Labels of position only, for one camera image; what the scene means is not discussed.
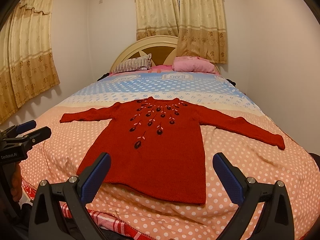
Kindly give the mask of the person's left hand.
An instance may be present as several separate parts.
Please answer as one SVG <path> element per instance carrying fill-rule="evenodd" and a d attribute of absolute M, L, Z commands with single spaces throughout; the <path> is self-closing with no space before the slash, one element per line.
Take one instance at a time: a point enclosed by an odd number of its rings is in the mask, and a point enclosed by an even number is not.
<path fill-rule="evenodd" d="M 15 172 L 11 179 L 11 195 L 14 202 L 19 202 L 22 197 L 22 176 L 20 163 L 15 164 Z"/>

